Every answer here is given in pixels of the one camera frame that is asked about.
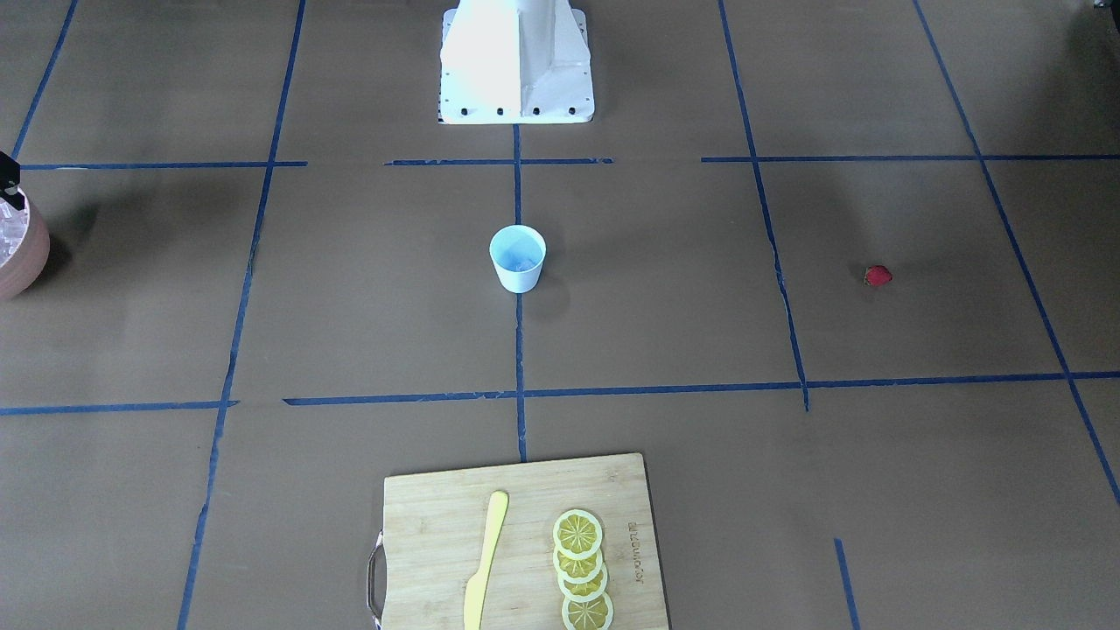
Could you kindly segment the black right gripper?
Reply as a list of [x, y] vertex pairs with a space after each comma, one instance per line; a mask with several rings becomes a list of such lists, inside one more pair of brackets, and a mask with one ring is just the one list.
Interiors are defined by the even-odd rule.
[[17, 211], [25, 211], [25, 196], [20, 191], [21, 167], [11, 155], [0, 152], [1, 191], [3, 202]]

